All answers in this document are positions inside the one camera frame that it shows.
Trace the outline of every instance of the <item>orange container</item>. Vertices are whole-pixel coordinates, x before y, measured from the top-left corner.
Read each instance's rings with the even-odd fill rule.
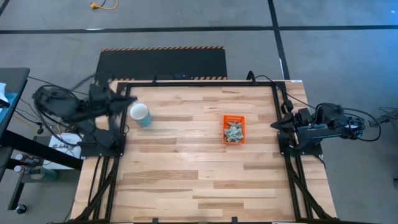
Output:
[[[229,125],[228,122],[242,123],[243,138],[241,139],[240,142],[228,142],[225,139],[224,129],[228,129],[229,127],[231,127],[231,125]],[[224,115],[224,119],[223,119],[223,142],[225,144],[244,144],[244,139],[245,139],[244,116]]]

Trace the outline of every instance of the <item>wooden table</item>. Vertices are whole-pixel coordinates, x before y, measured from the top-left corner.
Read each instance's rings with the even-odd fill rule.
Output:
[[[286,81],[286,87],[307,101],[303,83]],[[131,94],[149,107],[153,123],[140,128],[127,116],[130,131],[119,164],[111,222],[151,222],[155,217],[160,222],[295,220],[277,130],[270,128],[277,120],[270,87],[134,87]],[[293,102],[295,110],[304,106]],[[245,116],[245,144],[222,143],[224,114]],[[105,118],[96,122],[106,128]],[[84,161],[72,218],[87,205],[96,160]],[[335,217],[323,165],[313,156],[302,160],[309,191]],[[100,218],[104,210],[103,203]]]

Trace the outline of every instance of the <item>gray floor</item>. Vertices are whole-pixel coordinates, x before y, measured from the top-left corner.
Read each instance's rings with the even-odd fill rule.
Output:
[[[130,0],[113,11],[91,11],[91,0],[10,0],[0,29],[90,29],[181,26],[269,26],[265,0]],[[281,26],[380,25],[398,23],[395,1],[274,0]],[[397,106],[398,30],[283,31],[291,79],[303,80],[311,104],[334,102],[375,116],[380,106]],[[29,67],[31,76],[72,86],[93,73],[102,48],[223,45],[228,76],[248,70],[281,79],[271,31],[174,32],[146,34],[0,35],[0,67]],[[29,100],[41,83],[29,81]],[[26,105],[19,105],[27,110]],[[34,131],[18,121],[9,129],[28,138]],[[397,138],[383,126],[378,142],[329,139],[323,142],[326,171],[337,214],[344,220],[396,223]],[[76,190],[78,175],[62,183],[27,185],[22,203],[29,213],[6,211],[16,176],[0,183],[0,217],[5,223],[62,221]]]

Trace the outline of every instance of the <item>black desk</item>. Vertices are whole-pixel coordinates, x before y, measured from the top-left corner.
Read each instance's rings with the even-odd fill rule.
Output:
[[[5,169],[13,169],[14,166],[20,164],[19,161],[10,159],[13,149],[77,170],[81,170],[81,166],[83,165],[83,161],[80,159],[7,130],[12,114],[26,86],[29,72],[29,68],[0,68],[0,82],[7,84],[6,92],[18,94],[6,116],[0,122],[0,144],[2,146],[2,148],[0,148],[0,180]]]

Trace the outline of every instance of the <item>blue cup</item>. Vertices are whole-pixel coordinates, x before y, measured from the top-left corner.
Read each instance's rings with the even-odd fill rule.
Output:
[[[151,124],[152,118],[148,107],[143,103],[138,103],[130,109],[130,116],[136,121],[139,126],[146,127]]]

